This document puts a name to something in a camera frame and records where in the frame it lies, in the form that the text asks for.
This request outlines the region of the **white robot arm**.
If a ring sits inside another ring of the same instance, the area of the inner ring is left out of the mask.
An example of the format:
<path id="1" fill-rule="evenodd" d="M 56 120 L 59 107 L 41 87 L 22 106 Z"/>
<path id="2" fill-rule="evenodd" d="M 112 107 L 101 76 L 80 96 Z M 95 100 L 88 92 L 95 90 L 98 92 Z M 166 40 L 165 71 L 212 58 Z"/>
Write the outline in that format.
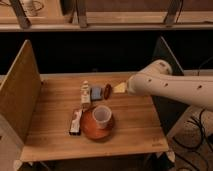
<path id="1" fill-rule="evenodd" d="M 161 59 L 116 85 L 113 92 L 161 96 L 213 111 L 213 76 L 174 76 L 171 65 Z"/>

